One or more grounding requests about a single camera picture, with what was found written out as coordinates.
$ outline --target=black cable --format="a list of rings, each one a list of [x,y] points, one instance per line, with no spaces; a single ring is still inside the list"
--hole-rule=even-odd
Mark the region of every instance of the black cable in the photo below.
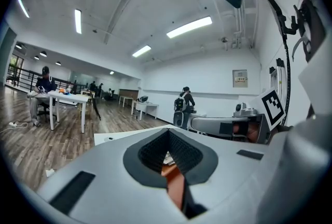
[[[289,61],[289,54],[288,54],[288,46],[286,43],[286,40],[284,40],[284,46],[285,46],[285,51],[286,51],[286,59],[287,59],[287,97],[286,97],[286,106],[285,106],[285,113],[286,116],[282,120],[281,125],[285,125],[286,119],[287,119],[287,114],[288,114],[288,108],[289,108],[289,101],[291,99],[291,62]]]

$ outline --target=dark blue shirt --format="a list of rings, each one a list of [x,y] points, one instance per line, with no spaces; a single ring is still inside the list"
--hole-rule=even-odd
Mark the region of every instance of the dark blue shirt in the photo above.
[[[38,78],[36,87],[42,86],[47,92],[52,90],[52,84],[48,78]]]

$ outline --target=electrical box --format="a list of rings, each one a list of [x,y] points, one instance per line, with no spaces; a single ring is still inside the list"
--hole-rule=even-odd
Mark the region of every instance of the electrical box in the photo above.
[[[247,88],[247,87],[248,87],[247,70],[233,70],[233,88]]]

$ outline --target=black rectangular strip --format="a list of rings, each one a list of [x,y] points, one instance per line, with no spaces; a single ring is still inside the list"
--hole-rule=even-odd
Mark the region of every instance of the black rectangular strip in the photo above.
[[[50,205],[68,215],[95,178],[94,174],[79,172],[57,195]]]
[[[261,153],[252,152],[252,151],[248,151],[248,150],[244,150],[244,149],[239,150],[239,152],[237,154],[245,156],[247,158],[255,159],[255,160],[261,160],[262,157],[264,156]]]

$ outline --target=fluorescent light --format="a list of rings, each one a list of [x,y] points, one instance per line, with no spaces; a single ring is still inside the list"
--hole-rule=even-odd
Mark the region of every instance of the fluorescent light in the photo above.
[[[76,32],[82,34],[81,11],[78,9],[75,9],[75,25],[76,25]]]
[[[144,46],[141,50],[138,50],[136,53],[133,54],[134,57],[139,57],[141,54],[151,50],[151,47],[149,45]]]
[[[206,18],[199,19],[199,20],[196,20],[194,22],[191,22],[189,24],[186,24],[182,27],[178,27],[177,29],[175,29],[171,32],[168,32],[167,36],[171,39],[171,38],[174,38],[174,37],[176,37],[180,34],[183,34],[183,33],[186,33],[188,31],[192,31],[192,30],[197,29],[199,27],[203,27],[203,26],[210,25],[210,24],[212,24],[211,17],[206,17]]]
[[[22,0],[18,0],[18,2],[19,2],[19,4],[20,4],[20,6],[21,6],[21,8],[22,8],[22,10],[23,10],[23,12],[24,12],[24,14],[26,15],[26,17],[29,18],[29,15],[27,14],[27,12],[26,12],[26,10],[25,10],[25,8],[24,8],[24,6],[23,6]]]

